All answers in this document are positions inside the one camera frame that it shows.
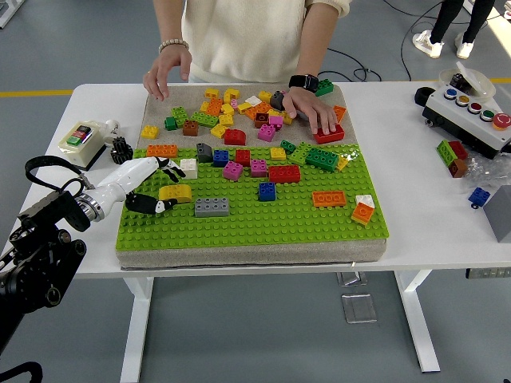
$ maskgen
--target person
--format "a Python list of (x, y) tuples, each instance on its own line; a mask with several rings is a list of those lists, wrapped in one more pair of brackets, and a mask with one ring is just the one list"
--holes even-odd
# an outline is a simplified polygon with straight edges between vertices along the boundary
[[(433, 29), (414, 35), (413, 42), (415, 47), (431, 58), (440, 57), (442, 47), (444, 46), (442, 41), (444, 34), (446, 34), (450, 24), (460, 13), (463, 2), (464, 0), (444, 0)], [(464, 33), (461, 32), (454, 39), (454, 45), (458, 49), (456, 55), (459, 58), (469, 58), (473, 48), (473, 41), (494, 4), (495, 0), (475, 0), (468, 29)]]
[[(288, 83), (318, 76), (338, 18), (351, 0), (153, 0), (160, 54), (144, 87), (162, 101), (168, 72), (180, 66), (189, 82)], [(334, 110), (304, 87), (283, 99), (291, 118), (304, 113), (316, 133), (335, 132)]]

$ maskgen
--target black pants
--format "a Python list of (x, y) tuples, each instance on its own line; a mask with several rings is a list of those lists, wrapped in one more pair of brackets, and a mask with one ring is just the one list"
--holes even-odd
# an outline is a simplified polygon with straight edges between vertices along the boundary
[[(479, 29), (485, 23), (489, 13), (492, 10), (495, 0), (476, 0), (472, 9), (472, 17), (470, 18), (469, 28), (463, 35), (463, 42), (472, 43)], [(445, 0), (442, 3), (440, 12), (438, 13), (437, 22), (431, 31), (431, 42), (433, 44), (442, 41), (447, 28), (460, 13), (463, 7), (463, 0)]]

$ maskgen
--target gray floor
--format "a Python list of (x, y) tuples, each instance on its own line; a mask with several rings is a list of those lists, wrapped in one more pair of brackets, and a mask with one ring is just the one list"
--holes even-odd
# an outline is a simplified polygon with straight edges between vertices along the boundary
[[(402, 39), (418, 15), (437, 2), (390, 2), (417, 16), (400, 14), (383, 1), (354, 0), (331, 48), (357, 58), (384, 81), (407, 81)], [(503, 11), (504, 2), (497, 0), (496, 8)], [(463, 10), (457, 22), (468, 20)], [(437, 60), (406, 38), (403, 57), (413, 80), (433, 80), (455, 66), (452, 41), (464, 27), (451, 26)], [(414, 32), (427, 28), (420, 24)], [(0, 30), (0, 92), (140, 83), (158, 44), (149, 0), (26, 0)], [(484, 28), (465, 65), (487, 77), (509, 77), (510, 62)], [(336, 53), (328, 53), (323, 66), (353, 80), (357, 68)], [(169, 80), (179, 81), (175, 71)], [(497, 102), (509, 110), (511, 85), (496, 86)], [(24, 163), (44, 153), (68, 100), (0, 98), (2, 243), (29, 188)], [(466, 280), (464, 273), (434, 271), (419, 289), (442, 368), (428, 374), (418, 367), (390, 272), (369, 273), (367, 286), (350, 289), (338, 287), (334, 274), (157, 279), (141, 382), (511, 379), (511, 280)], [(376, 323), (346, 323), (340, 297), (352, 291), (373, 294)], [(60, 306), (25, 317), (2, 355), (0, 371), (35, 360), (45, 381), (118, 381), (132, 302), (121, 280), (74, 281)]]

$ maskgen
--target white sweater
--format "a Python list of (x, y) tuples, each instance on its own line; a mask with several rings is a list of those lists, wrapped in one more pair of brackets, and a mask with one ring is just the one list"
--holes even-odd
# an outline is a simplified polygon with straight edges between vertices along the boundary
[(183, 38), (191, 74), (207, 82), (288, 82), (299, 57), (305, 8), (351, 0), (187, 0)]

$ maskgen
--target table surface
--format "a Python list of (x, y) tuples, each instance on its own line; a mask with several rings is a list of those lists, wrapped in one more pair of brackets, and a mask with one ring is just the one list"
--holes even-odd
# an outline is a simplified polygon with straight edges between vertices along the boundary
[[(470, 207), (472, 190), (453, 179), (435, 148), (446, 138), (428, 128), (415, 91), (434, 82), (340, 83), (358, 143), (390, 232), (386, 252), (377, 262), (317, 266), (208, 267), (176, 270), (122, 271), (115, 254), (122, 204), (107, 219), (79, 233), (65, 221), (59, 228), (83, 239), (87, 255), (77, 278), (133, 278), (222, 274), (285, 274), (355, 270), (422, 270), (467, 267), (511, 267), (511, 244), (498, 243), (483, 209)], [(79, 120), (120, 122), (122, 135), (133, 147), (145, 110), (142, 85), (89, 84), (76, 88), (50, 142), (47, 155), (62, 156), (58, 141)], [(88, 171), (97, 184), (116, 165), (105, 152)], [(46, 182), (63, 184), (74, 173), (41, 168)], [(33, 184), (23, 204), (27, 209), (49, 189)], [(10, 248), (7, 243), (4, 249)]]

